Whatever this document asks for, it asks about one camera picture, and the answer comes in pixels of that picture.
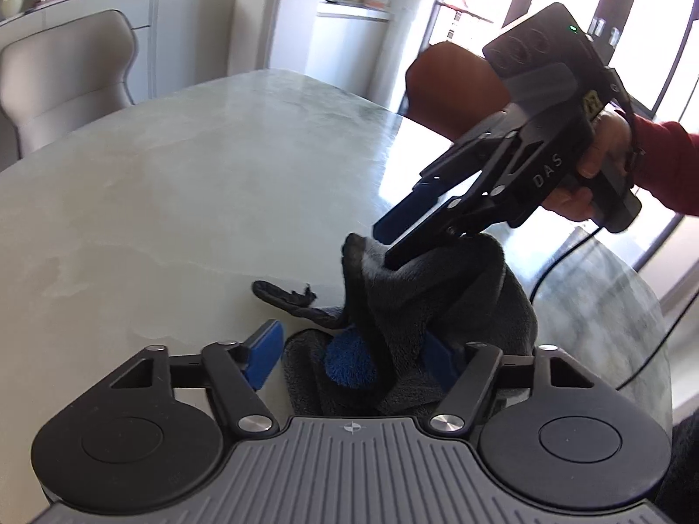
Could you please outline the red sleeved right forearm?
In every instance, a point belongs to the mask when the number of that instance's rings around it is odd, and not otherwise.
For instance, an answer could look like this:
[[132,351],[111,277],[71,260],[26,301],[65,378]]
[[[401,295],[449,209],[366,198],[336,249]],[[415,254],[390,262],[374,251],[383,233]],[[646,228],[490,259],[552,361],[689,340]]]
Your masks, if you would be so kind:
[[699,215],[699,140],[677,122],[635,122],[637,144],[644,152],[635,182],[674,212]]

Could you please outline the right hand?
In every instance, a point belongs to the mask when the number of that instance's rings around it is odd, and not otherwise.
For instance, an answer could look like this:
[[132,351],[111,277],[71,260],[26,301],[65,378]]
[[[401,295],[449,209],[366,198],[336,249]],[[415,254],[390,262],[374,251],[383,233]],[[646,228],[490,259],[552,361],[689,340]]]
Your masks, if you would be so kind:
[[[592,179],[602,169],[604,161],[612,161],[619,172],[626,173],[627,155],[631,152],[631,130],[626,119],[617,111],[604,110],[594,123],[595,137],[578,161],[577,173]],[[545,210],[573,222],[591,219],[594,194],[586,187],[568,190],[558,187],[543,201]]]

